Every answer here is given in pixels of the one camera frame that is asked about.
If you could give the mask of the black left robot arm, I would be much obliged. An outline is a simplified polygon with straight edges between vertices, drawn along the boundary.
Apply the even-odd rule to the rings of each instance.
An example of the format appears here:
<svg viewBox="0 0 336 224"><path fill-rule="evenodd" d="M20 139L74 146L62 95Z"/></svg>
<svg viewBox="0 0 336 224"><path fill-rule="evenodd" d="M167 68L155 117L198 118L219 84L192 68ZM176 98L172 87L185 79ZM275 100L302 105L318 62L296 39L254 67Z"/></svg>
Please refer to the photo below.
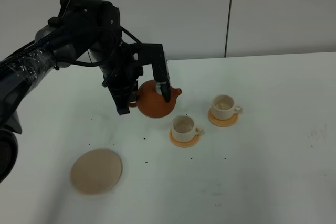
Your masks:
<svg viewBox="0 0 336 224"><path fill-rule="evenodd" d="M117 112L129 113L136 101L138 77L151 65L154 84L165 102L171 100L169 73L161 44L123 41L127 31L120 11L109 1L61 0L61 9L30 43L1 62L1 179L13 169L22 133L17 108L53 69L71 65L99 67Z"/></svg>

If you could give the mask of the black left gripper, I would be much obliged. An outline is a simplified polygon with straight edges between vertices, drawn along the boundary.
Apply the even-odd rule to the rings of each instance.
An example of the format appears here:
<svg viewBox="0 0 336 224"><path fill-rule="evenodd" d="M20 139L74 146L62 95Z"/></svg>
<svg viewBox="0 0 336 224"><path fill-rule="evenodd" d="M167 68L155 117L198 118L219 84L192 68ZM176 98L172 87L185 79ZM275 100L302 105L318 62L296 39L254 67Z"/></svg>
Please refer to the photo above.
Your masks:
<svg viewBox="0 0 336 224"><path fill-rule="evenodd" d="M137 100L136 83L143 75L143 66L152 66L154 82L164 81L159 67L163 53L162 44L123 43L101 66L102 85L110 91L119 115L130 113L129 104ZM161 96L166 103L170 102L171 85L162 88Z"/></svg>

